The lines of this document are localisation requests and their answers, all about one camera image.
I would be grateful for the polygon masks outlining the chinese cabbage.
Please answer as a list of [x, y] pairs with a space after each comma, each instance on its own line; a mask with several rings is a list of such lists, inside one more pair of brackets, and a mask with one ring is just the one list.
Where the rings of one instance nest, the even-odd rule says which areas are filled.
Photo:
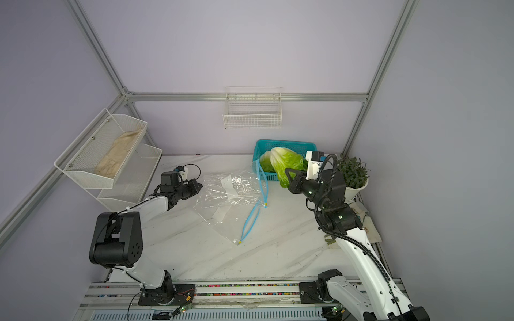
[[274, 173], [274, 167], [271, 163], [271, 151], [266, 151], [263, 155], [259, 158], [260, 166], [262, 167], [262, 170], [265, 173]]
[[284, 147], [274, 147], [271, 150], [271, 163], [274, 167], [275, 173], [277, 174], [280, 186], [282, 188], [289, 188], [289, 180], [285, 175], [285, 169], [297, 169], [306, 171], [307, 163], [302, 155]]

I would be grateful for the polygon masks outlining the clear zip-top bag blue seal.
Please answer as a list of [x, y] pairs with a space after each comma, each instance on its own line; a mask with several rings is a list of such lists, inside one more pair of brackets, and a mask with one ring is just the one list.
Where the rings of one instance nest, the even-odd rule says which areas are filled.
[[250, 235], [261, 209], [266, 206], [258, 193], [231, 198], [225, 195], [215, 199], [204, 196], [193, 209], [218, 234], [234, 245], [240, 245]]

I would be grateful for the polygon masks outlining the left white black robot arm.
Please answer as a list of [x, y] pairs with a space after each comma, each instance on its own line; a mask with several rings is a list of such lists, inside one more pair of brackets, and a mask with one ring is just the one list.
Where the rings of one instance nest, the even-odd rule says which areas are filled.
[[143, 201], [118, 212], [97, 217], [89, 260], [95, 265], [122, 271], [136, 281], [143, 298], [158, 304], [172, 301], [176, 290], [167, 270], [158, 267], [144, 253], [143, 222], [174, 208], [201, 191], [197, 179], [187, 178], [186, 166], [161, 174], [161, 182]]

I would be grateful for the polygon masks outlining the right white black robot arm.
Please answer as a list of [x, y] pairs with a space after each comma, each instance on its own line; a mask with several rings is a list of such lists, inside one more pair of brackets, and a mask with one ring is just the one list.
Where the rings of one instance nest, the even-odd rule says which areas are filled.
[[289, 191], [314, 204], [319, 229], [344, 251], [365, 288], [361, 293], [339, 270], [332, 269], [318, 276], [320, 298], [339, 302], [357, 320], [429, 320], [427, 311], [412, 304], [377, 258], [360, 218], [346, 202], [342, 173], [336, 167], [327, 169], [329, 162], [337, 162], [337, 156], [309, 151], [306, 157], [306, 171], [286, 169]]

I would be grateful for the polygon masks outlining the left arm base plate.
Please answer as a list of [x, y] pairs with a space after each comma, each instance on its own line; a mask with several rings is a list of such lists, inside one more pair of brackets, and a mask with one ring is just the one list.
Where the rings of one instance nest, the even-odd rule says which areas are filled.
[[181, 306], [194, 299], [194, 284], [174, 284], [172, 294], [162, 289], [143, 290], [140, 296], [139, 306]]

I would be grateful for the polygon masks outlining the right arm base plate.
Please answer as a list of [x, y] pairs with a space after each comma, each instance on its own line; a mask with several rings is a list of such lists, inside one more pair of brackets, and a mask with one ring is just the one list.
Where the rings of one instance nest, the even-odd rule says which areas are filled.
[[342, 287], [335, 282], [318, 285], [317, 282], [298, 284], [301, 304], [347, 304]]

